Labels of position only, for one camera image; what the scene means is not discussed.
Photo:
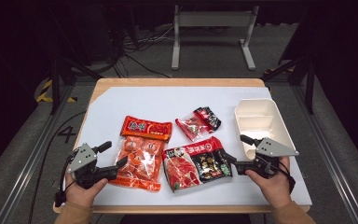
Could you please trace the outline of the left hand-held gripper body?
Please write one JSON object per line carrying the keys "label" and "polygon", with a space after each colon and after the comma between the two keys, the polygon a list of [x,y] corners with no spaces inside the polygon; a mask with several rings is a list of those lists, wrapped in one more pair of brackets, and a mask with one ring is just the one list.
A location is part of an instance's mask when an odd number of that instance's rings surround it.
{"label": "left hand-held gripper body", "polygon": [[89,189],[101,179],[113,180],[117,178],[117,172],[110,172],[108,168],[97,166],[98,153],[93,151],[87,143],[82,144],[75,150],[68,173],[72,175],[75,182],[83,189]]}

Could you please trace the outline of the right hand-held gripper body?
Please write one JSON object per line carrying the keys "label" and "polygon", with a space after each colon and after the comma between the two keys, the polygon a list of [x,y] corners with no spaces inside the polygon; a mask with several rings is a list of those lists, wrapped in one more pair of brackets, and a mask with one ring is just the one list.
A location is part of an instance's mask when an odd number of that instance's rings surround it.
{"label": "right hand-held gripper body", "polygon": [[297,156],[295,149],[291,149],[273,139],[257,139],[259,145],[255,147],[250,156],[250,161],[237,161],[235,167],[239,175],[244,175],[247,170],[255,171],[264,178],[275,176],[281,172],[280,158]]}

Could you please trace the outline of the white divided plastic container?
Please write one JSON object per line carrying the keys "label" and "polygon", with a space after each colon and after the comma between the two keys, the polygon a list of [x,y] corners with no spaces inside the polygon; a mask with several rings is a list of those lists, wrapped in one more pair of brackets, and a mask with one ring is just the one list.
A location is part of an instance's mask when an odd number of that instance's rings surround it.
{"label": "white divided plastic container", "polygon": [[[271,99],[244,99],[234,110],[239,135],[254,139],[270,138],[291,149],[296,149],[282,120],[281,113]],[[250,160],[255,146],[241,142],[245,159]]]}

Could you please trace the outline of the large orange snack bag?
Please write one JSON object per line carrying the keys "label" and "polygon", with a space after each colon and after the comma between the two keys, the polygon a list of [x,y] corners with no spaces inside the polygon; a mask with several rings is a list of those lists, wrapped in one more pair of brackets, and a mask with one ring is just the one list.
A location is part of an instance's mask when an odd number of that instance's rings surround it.
{"label": "large orange snack bag", "polygon": [[127,162],[117,172],[113,185],[157,192],[162,151],[172,137],[171,122],[157,122],[127,116],[120,131],[117,161]]}

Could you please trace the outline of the red and black food packet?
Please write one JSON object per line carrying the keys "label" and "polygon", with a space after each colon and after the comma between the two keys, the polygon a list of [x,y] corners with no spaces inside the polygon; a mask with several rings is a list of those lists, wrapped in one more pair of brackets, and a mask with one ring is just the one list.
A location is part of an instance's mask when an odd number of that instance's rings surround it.
{"label": "red and black food packet", "polygon": [[232,176],[225,150],[219,139],[210,137],[162,152],[164,173],[173,192]]}

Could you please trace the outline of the small red black snack packet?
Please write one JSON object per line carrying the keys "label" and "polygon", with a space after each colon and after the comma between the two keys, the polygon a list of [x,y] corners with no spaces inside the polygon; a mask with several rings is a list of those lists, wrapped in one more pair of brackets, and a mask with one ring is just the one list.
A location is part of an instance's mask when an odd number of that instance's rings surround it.
{"label": "small red black snack packet", "polygon": [[217,131],[222,121],[209,106],[203,106],[184,118],[176,119],[175,123],[190,141],[195,142],[207,133]]}

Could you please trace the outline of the person's left hand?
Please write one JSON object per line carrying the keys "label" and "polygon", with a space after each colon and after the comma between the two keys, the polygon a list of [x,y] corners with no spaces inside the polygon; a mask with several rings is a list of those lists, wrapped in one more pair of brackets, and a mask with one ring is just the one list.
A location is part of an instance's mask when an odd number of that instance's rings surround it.
{"label": "person's left hand", "polygon": [[65,175],[66,182],[66,201],[75,203],[84,207],[92,207],[95,197],[108,183],[107,179],[101,179],[89,189],[83,189],[78,186],[71,174]]}

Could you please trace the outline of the person's right hand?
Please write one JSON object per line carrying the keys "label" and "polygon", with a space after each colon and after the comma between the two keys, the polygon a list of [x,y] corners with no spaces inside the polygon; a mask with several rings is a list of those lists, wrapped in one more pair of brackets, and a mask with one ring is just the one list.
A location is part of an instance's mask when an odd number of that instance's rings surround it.
{"label": "person's right hand", "polygon": [[286,175],[277,173],[272,178],[266,179],[252,170],[247,170],[245,173],[257,184],[273,209],[281,208],[292,201],[289,192],[290,184]]}

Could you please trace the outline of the white table sheet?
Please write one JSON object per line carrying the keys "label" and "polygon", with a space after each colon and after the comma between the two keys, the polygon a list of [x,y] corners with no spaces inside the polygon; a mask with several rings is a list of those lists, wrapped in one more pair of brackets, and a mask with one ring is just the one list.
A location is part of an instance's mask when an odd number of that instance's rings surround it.
{"label": "white table sheet", "polygon": [[[127,116],[159,122],[182,118],[200,106],[208,106],[222,120],[213,135],[227,153],[245,160],[234,110],[244,99],[271,99],[265,87],[113,87],[90,104],[78,143],[96,147],[106,141],[118,143]],[[234,174],[202,186],[171,191],[164,176],[161,189],[151,192],[115,185],[96,197],[96,206],[234,206],[265,205],[258,186],[246,175]]]}

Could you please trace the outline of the yellow black floor tape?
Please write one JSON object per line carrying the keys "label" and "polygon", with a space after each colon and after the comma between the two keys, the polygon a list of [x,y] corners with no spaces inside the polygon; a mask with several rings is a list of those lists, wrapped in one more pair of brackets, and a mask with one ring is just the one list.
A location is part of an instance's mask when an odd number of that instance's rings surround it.
{"label": "yellow black floor tape", "polygon": [[53,103],[54,102],[53,98],[48,96],[48,90],[51,87],[52,87],[52,79],[48,78],[46,80],[46,82],[43,84],[40,93],[36,97],[36,101],[37,102]]}

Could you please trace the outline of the black metal stand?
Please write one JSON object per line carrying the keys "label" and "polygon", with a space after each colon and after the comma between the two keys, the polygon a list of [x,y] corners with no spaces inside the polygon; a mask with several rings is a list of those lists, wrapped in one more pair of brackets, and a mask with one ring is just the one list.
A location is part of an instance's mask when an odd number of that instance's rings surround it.
{"label": "black metal stand", "polygon": [[48,40],[48,56],[50,60],[51,68],[51,79],[52,79],[52,99],[53,105],[51,109],[51,114],[54,115],[60,108],[62,104],[62,97],[60,91],[60,79],[63,78],[65,85],[73,85],[76,82],[76,76],[71,71],[71,68],[74,67],[79,70],[81,73],[85,74],[88,77],[91,77],[95,80],[102,78],[98,73],[88,69],[86,66],[81,65],[80,63],[65,57],[62,54],[59,35],[61,33],[65,37],[65,33],[62,32],[62,28],[56,19],[53,10],[51,7],[47,7],[48,16],[52,19],[50,30],[46,34]]}
{"label": "black metal stand", "polygon": [[311,57],[300,57],[298,59],[291,60],[276,69],[266,72],[261,79],[266,82],[280,74],[285,70],[293,68],[293,72],[288,78],[288,82],[291,86],[298,86],[303,79],[306,79],[305,89],[305,106],[309,113],[313,113],[313,88],[315,81],[314,64]]}

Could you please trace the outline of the aluminium floor rail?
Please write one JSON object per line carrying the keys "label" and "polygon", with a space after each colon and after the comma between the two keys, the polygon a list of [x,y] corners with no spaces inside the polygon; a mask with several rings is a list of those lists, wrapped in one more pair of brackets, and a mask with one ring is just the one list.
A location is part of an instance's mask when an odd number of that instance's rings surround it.
{"label": "aluminium floor rail", "polygon": [[347,178],[340,169],[338,162],[327,143],[327,140],[324,138],[319,123],[317,122],[316,118],[309,112],[305,103],[305,95],[301,88],[294,86],[291,88],[291,90],[305,113],[305,117],[307,118],[310,128],[316,138],[316,141],[318,142],[320,154],[322,155],[327,170],[332,177],[338,194],[351,217],[352,223],[358,224],[358,202],[351,190],[351,187],[349,186]]}
{"label": "aluminium floor rail", "polygon": [[47,149],[48,139],[65,107],[65,100],[72,91],[72,86],[62,89],[57,107],[53,103],[38,103],[36,110],[24,122],[2,156],[7,178],[4,186],[8,189],[8,195],[0,208],[0,224],[8,224],[11,220]]}

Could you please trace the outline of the white metal desk frame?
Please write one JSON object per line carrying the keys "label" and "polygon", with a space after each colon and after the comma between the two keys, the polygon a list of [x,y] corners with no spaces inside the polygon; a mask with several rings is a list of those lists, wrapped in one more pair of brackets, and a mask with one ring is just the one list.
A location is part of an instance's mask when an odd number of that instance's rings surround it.
{"label": "white metal desk frame", "polygon": [[172,47],[172,70],[179,69],[180,62],[180,28],[181,27],[245,27],[246,35],[239,40],[242,54],[248,69],[255,70],[255,62],[249,49],[250,39],[255,27],[259,6],[244,11],[182,11],[175,6]]}

